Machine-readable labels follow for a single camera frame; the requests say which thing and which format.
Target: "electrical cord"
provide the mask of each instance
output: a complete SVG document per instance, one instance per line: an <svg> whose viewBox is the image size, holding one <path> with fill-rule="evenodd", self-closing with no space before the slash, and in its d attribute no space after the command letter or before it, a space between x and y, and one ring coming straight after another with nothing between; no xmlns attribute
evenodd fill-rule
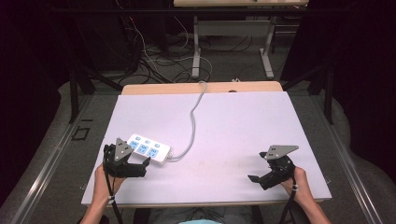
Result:
<svg viewBox="0 0 396 224"><path fill-rule="evenodd" d="M194 139L195 139L195 117L194 117L194 110L196 109L196 107L198 106L198 104L201 102L202 97L204 96L206 89L207 89L207 83L204 81L199 81L198 83L204 83L205 84L205 88L204 90L201 92L201 94L198 97L197 102L195 103L195 106L192 108L191 112L190 112L190 118L191 118L191 127L192 127L192 132L191 132L191 139L189 142L189 145L187 146L187 148L178 156L172 156L171 158L169 158L169 161L179 161L181 158L183 158L187 152L190 151L192 144L194 143Z"/></svg>
<svg viewBox="0 0 396 224"><path fill-rule="evenodd" d="M149 80L154 80L155 82L157 82L157 83L161 83L161 81L159 81L159 80L157 80L156 78L154 78L154 77L152 77L152 76L150 76L150 75L145 75L145 74L133 74L133 75L130 75L130 76L128 76L128 77L123 77L122 79L120 79L119 80L119 84L121 85L121 82L122 81L124 81L125 79L127 79L127 78L130 78L130 77L145 77L146 79L143 81L143 82L141 82L140 84L146 84L146 83L148 83L149 82Z"/></svg>
<svg viewBox="0 0 396 224"><path fill-rule="evenodd" d="M142 65L145 66L155 77L163 81L164 83L172 83L167 77L163 76L161 73L158 73L154 69L152 69L146 61L142 61Z"/></svg>
<svg viewBox="0 0 396 224"><path fill-rule="evenodd" d="M239 42L235 47L233 47L233 48L231 48L231 49L210 49L210 46L211 46L211 45L210 45L210 42L209 42L209 47L208 47L208 48L205 49L205 48L203 48L203 47L201 47L201 46L200 46L200 48L201 48L203 51L207 51L207 52L244 51L244 50L250 48L250 46L251 46L251 44L252 44L252 42L253 42L253 36L250 37L250 41L249 41L249 43L248 43L248 45L247 45L246 47L244 47L243 49L236 49L236 48L238 48L239 46L241 46L242 43L244 43L246 39L248 39L248 35L245 36L245 38L244 38L241 42Z"/></svg>
<svg viewBox="0 0 396 224"><path fill-rule="evenodd" d="M183 35L185 35L185 37L186 37L186 42L184 43L183 46L180 47L181 49L183 49L184 47L186 47L189 44L189 32L187 32L186 27L184 27L183 23L181 23L181 21L177 17L174 17L174 18L178 22L178 24L180 24L180 26L183 28L183 31L184 31Z"/></svg>
<svg viewBox="0 0 396 224"><path fill-rule="evenodd" d="M182 72L180 72L179 74L177 74L172 80L171 80L171 82L179 82L180 81L180 79L178 79L178 80L176 80L177 79L177 77L179 77L181 74L183 74L183 73L187 73L187 74L189 74L189 78L183 78L183 79L187 79L187 81L186 82L189 82L190 80L191 80L191 73L188 71L188 69L186 68L186 67L184 67L182 64L180 64L179 62L181 62L181 61L185 61L185 60L188 60L188 59L193 59L194 57L187 57L187 58L183 58L183 59L170 59L170 60L153 60L154 62L161 62L161 63L174 63L174 64L178 64L179 66L181 66L183 69L184 69L184 71L182 71ZM212 74L212 71L213 71L213 65L212 65L212 63L208 60L208 59L206 59L206 58L204 58L204 57L199 57L200 59L203 59L203 60L205 60L208 64L209 64L209 66L210 66L210 71L207 71L206 69L204 69L204 68L202 68L202 67L198 67L199 69L203 69L203 70L205 70L207 73L208 73L208 77L207 78L205 78L205 81L207 82L208 81L208 78L210 77L210 75Z"/></svg>

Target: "gray floor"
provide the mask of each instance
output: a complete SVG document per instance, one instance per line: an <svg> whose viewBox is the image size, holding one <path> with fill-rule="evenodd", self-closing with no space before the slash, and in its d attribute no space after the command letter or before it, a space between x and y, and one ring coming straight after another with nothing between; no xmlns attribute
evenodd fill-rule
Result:
<svg viewBox="0 0 396 224"><path fill-rule="evenodd" d="M243 37L208 38L212 49L230 49ZM210 81L231 81L238 77L242 81L266 80L256 39L243 51L209 52L202 56L211 63L202 61L202 67L213 72ZM292 43L292 36L279 36L276 39L276 52L270 54L270 60L276 79L281 70ZM240 49L248 45L245 41ZM172 50L184 50L175 47ZM191 67L191 61L183 61L184 66ZM168 78L173 78L183 71L181 66L159 66L157 68ZM142 77L124 79L121 84L139 83ZM83 186L91 174L98 148L106 132L106 126L116 103L116 91L100 82L94 82L97 93L94 96L80 96L81 108L78 120L68 125L70 116L70 98L68 85L62 86L62 102L56 118L49 127L46 137L32 159L27 171L17 187L0 209L0 223L75 223L85 212L80 204ZM318 159L323 174L331 181L329 188L333 198L321 203L324 211L333 223L392 223L396 218L395 186L383 172L367 161L349 153L349 128L342 107L334 101L334 125L329 126L321 114L320 96L308 96L306 83L290 90L297 115L303 125L305 134ZM85 141L73 141L72 133L80 128L89 128ZM49 162L57 157L59 162ZM52 167L53 172L46 177L48 184L34 183L43 168ZM261 206L265 223L277 223L283 204ZM111 209L106 213L112 222L116 219ZM124 209L124 220L132 220L134 209Z"/></svg>

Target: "person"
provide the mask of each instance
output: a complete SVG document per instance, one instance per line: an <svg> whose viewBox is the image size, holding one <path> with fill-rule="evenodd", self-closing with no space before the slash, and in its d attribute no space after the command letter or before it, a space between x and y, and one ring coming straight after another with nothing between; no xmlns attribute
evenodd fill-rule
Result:
<svg viewBox="0 0 396 224"><path fill-rule="evenodd" d="M109 180L110 183L113 183L114 181L114 193L116 193L122 184L122 182L125 180L125 178L114 178L113 176L109 175ZM314 200L314 197L312 195L311 189L309 188L309 184L307 181L306 177L306 172L303 168L296 167L294 170L294 178L296 180L296 183L298 184L298 190L296 191L294 201L299 204L303 210L305 211L309 221L311 224L327 224L331 223L330 220L326 217L325 213L321 209L321 207L317 204L317 202ZM281 186L285 189L285 191L288 194L291 194L293 191L293 181L290 178L289 180L282 182ZM103 165L99 165L96 168L95 171L95 180L94 180L94 188L93 188L93 195L92 195L92 203L91 205L87 208L86 213L82 220L79 222L80 224L93 224L93 223L99 223L102 215L105 211L105 208L109 202L109 193L108 193L108 188L106 184L106 177L105 177L105 172L103 169ZM183 212L179 212L178 214L189 213L191 214L192 212L197 212L197 209L199 208L184 208ZM241 209L238 207L237 211L239 214L241 213ZM167 215L166 214L166 209L163 210L157 210L157 212L154 212L154 219L158 220L158 217L161 217L162 215ZM172 214L173 217L173 223L175 223L175 214ZM236 221L235 223L242 223L238 221L237 217L231 217L233 221ZM218 222L213 222L213 221L207 221L206 223L218 223Z"/></svg>

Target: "white tabletop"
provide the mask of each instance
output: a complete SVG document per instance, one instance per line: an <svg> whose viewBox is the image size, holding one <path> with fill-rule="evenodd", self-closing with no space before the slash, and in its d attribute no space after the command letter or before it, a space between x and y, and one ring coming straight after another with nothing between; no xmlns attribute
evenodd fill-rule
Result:
<svg viewBox="0 0 396 224"><path fill-rule="evenodd" d="M198 98L190 94L121 95L115 106L95 167L103 160L104 145L137 133L181 153L191 138L190 111ZM116 195L119 205L134 207L261 204L285 201L281 186L264 191L248 175L270 172L259 155L271 145L296 145L289 154L305 168L318 200L332 195L305 137L290 98L283 91L207 93L194 112L196 135L191 151L164 166L151 163L143 178L128 178ZM132 156L129 162L142 159ZM93 172L82 198L91 203Z"/></svg>
<svg viewBox="0 0 396 224"><path fill-rule="evenodd" d="M303 6L309 0L175 0L175 7Z"/></svg>

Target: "power outlet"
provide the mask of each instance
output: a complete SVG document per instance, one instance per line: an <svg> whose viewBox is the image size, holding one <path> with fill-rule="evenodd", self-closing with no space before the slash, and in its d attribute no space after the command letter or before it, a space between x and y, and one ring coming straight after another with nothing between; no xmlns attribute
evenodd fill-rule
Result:
<svg viewBox="0 0 396 224"><path fill-rule="evenodd" d="M151 148L148 152L148 156L150 156L152 159L155 158L158 154L158 149Z"/></svg>
<svg viewBox="0 0 396 224"><path fill-rule="evenodd" d="M127 143L134 150L133 154L145 158L151 157L151 161L156 161L161 165L165 164L171 150L171 148L165 144L135 133L132 134Z"/></svg>

